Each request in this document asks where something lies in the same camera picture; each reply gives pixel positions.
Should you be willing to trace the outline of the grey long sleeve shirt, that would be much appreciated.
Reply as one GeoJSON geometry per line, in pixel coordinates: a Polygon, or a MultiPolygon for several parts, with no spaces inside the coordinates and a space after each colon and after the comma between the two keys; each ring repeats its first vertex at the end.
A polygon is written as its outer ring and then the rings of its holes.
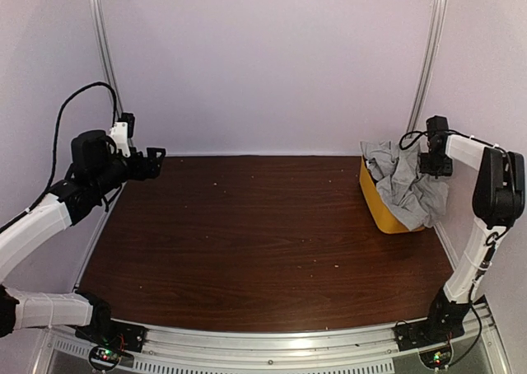
{"type": "Polygon", "coordinates": [[[360,143],[361,157],[391,213],[408,228],[432,228],[445,215],[449,187],[418,170],[419,147],[402,151],[393,141],[360,143]]]}

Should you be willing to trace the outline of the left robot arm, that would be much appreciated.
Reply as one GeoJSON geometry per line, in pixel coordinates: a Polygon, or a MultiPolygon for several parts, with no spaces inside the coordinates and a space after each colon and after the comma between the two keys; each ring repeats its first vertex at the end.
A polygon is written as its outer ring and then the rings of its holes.
{"type": "MultiPolygon", "coordinates": [[[[1,229],[1,277],[46,241],[77,225],[96,207],[108,208],[108,193],[130,180],[155,179],[166,157],[163,148],[140,152],[128,145],[128,126],[108,133],[91,130],[72,140],[72,164],[64,179],[48,187],[36,205],[1,229]]],[[[1,287],[1,335],[25,328],[68,325],[86,328],[100,344],[118,338],[110,305],[89,292],[23,292],[1,287]]]]}

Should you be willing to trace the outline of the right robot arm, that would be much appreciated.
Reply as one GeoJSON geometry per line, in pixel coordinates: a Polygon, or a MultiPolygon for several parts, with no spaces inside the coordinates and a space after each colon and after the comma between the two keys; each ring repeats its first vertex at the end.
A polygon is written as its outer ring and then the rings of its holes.
{"type": "Polygon", "coordinates": [[[422,335],[433,343],[463,331],[463,321],[501,240],[525,209],[525,158],[497,145],[454,133],[427,132],[421,170],[443,176],[444,164],[460,161],[478,172],[472,196],[473,227],[464,255],[436,294],[422,335]]]}

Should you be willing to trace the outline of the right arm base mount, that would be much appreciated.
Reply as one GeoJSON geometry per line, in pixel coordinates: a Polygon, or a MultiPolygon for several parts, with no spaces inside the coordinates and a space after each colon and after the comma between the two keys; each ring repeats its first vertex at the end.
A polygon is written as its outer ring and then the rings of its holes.
{"type": "Polygon", "coordinates": [[[397,322],[393,328],[394,339],[400,352],[421,349],[435,344],[447,344],[452,339],[465,334],[462,324],[440,324],[438,327],[430,326],[428,320],[415,322],[397,322]]]}

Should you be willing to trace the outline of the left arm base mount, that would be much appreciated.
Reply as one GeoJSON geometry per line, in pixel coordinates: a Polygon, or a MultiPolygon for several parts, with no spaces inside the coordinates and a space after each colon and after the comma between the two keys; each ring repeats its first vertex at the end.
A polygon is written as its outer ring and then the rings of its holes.
{"type": "Polygon", "coordinates": [[[119,320],[110,320],[106,327],[94,325],[73,326],[75,336],[113,352],[140,353],[146,338],[147,328],[119,320]]]}

